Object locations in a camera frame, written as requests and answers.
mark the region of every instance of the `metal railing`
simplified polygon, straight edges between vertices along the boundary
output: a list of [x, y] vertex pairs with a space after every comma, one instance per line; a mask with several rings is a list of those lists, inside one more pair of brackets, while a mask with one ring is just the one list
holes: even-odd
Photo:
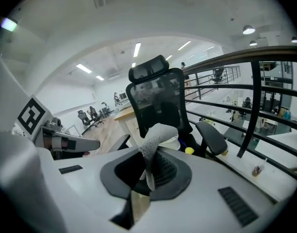
[[212, 88], [212, 89], [225, 89], [225, 88], [233, 88], [233, 89], [248, 89], [248, 90], [253, 90], [253, 105], [252, 108], [244, 108], [240, 106], [234, 106], [234, 105], [229, 105], [229, 104], [224, 104], [224, 103], [217, 103], [217, 102], [208, 102], [208, 101], [202, 101], [201, 100], [201, 95], [199, 96], [199, 100], [188, 100], [185, 99], [185, 102], [191, 102], [191, 103], [199, 103], [199, 104], [205, 104], [209, 106], [216, 106], [216, 107], [222, 107], [238, 112], [244, 112], [247, 114], [250, 114], [250, 123], [248, 125], [248, 128], [243, 128], [236, 126], [230, 122], [220, 120], [217, 118], [214, 118], [212, 116], [207, 116], [198, 112], [194, 111], [189, 111], [187, 110], [187, 113], [196, 115], [202, 118], [206, 118], [212, 121], [215, 121], [217, 123], [220, 123], [222, 125], [228, 126], [230, 128], [233, 128], [235, 130], [241, 131], [245, 133], [244, 140], [242, 144], [234, 139], [231, 139], [227, 137], [228, 141], [231, 142], [232, 144], [240, 147], [240, 150], [237, 154], [239, 158], [242, 158], [244, 153], [246, 151], [250, 152], [251, 154], [261, 158], [261, 159], [266, 159], [267, 162], [270, 163], [271, 165], [275, 166], [276, 168], [282, 170], [283, 172], [287, 173], [291, 177], [297, 180], [297, 173], [295, 173], [292, 169], [285, 167], [281, 163], [278, 163], [277, 161], [267, 157], [266, 155], [253, 150], [249, 148], [249, 143], [253, 137], [260, 139], [262, 141], [265, 141], [271, 145], [274, 145], [294, 156], [297, 157], [297, 150], [282, 143], [279, 142], [275, 139], [272, 139], [268, 136], [262, 135], [260, 133], [254, 132], [254, 129], [256, 127], [257, 119], [258, 116], [261, 116], [263, 118], [267, 118], [270, 120], [273, 120], [278, 123], [282, 123], [284, 125], [290, 126], [293, 129], [297, 130], [297, 122], [291, 121], [279, 116], [276, 116], [272, 113], [268, 113], [265, 111], [260, 111], [260, 106], [261, 106], [261, 92], [266, 91], [266, 92], [275, 92], [275, 93], [281, 93], [281, 94], [286, 94], [289, 96], [297, 97], [297, 91], [291, 90], [291, 89], [285, 89], [285, 88], [279, 88], [279, 87], [272, 87], [272, 86], [266, 86], [266, 85], [261, 85], [261, 70], [260, 70], [260, 64], [259, 62], [261, 61], [289, 61], [289, 62], [297, 62], [297, 47], [266, 47], [266, 48], [258, 48], [258, 49], [253, 49], [253, 50], [243, 50], [243, 51], [238, 51], [238, 52], [233, 52], [230, 54], [225, 54], [222, 56], [218, 56], [203, 62], [200, 62], [198, 64], [195, 64], [191, 67], [186, 68], [183, 72], [184, 75], [191, 75], [191, 74], [196, 74], [196, 78], [199, 73], [203, 71], [208, 71], [208, 70], [214, 70], [217, 69], [218, 67], [221, 67], [223, 65], [233, 65], [233, 64], [238, 64], [238, 63], [246, 63], [250, 62], [251, 67], [252, 67], [252, 78], [253, 78], [253, 84], [230, 84], [229, 80], [227, 83], [216, 83], [216, 84], [206, 84], [202, 85], [203, 83], [198, 83], [197, 85], [193, 86], [186, 86], [185, 89], [197, 89], [197, 91], [201, 91], [205, 88]]
[[190, 93], [185, 94], [185, 98], [187, 99], [201, 99], [201, 97], [215, 89], [218, 89], [218, 87], [210, 89], [210, 90], [204, 90], [209, 87], [201, 86], [199, 88], [195, 85], [201, 85], [204, 83], [214, 83], [214, 84], [229, 84], [230, 82], [234, 81], [235, 79], [239, 78], [241, 76], [240, 68], [239, 66], [233, 66], [233, 67], [221, 67], [223, 68], [222, 74], [217, 77], [216, 74], [212, 73], [205, 76], [199, 76], [199, 73], [195, 73], [196, 78], [195, 79], [188, 79], [185, 80], [185, 87], [190, 86], [191, 89], [194, 89], [194, 91], [191, 91]]

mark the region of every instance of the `chair headrest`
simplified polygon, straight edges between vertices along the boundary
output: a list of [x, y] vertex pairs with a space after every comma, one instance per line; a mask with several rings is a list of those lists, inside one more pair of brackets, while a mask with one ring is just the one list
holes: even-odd
[[162, 55], [159, 55], [154, 59], [131, 68], [129, 70], [129, 80], [132, 83], [141, 83], [166, 72], [168, 69], [169, 63]]

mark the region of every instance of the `chair armrest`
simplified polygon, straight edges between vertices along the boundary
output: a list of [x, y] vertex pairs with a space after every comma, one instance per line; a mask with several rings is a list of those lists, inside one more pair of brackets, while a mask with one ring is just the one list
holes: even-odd
[[202, 144], [206, 144], [213, 155], [219, 155], [227, 150], [227, 143], [223, 136], [207, 122], [196, 123], [196, 129], [202, 136]]
[[109, 152], [114, 152], [114, 151], [118, 151], [118, 150], [123, 150], [128, 148], [127, 146], [127, 141], [129, 140], [130, 135], [129, 134], [125, 134], [122, 137], [120, 137], [115, 144], [110, 148]]

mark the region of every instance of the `cloth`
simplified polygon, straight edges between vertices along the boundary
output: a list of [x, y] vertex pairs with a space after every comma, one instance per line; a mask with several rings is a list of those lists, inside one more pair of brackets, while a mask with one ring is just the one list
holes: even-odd
[[144, 143], [139, 146], [139, 151], [142, 153], [146, 165], [140, 180], [143, 180], [146, 177], [147, 185], [152, 191], [155, 190], [155, 180], [151, 172], [151, 167], [158, 145], [171, 139], [177, 134], [177, 128], [157, 123], [148, 130]]

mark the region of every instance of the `wooden desk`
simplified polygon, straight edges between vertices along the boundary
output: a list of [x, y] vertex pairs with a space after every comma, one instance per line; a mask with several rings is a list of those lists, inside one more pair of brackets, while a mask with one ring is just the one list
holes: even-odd
[[133, 147], [137, 146], [137, 143], [135, 142], [128, 126], [127, 126], [127, 121], [131, 120], [135, 118], [135, 113], [134, 110], [132, 108], [132, 106], [125, 108], [124, 110], [120, 111], [114, 118], [115, 121], [118, 121], [120, 124], [120, 127], [122, 128], [123, 132], [125, 134], [129, 134], [130, 135], [130, 143], [132, 144]]

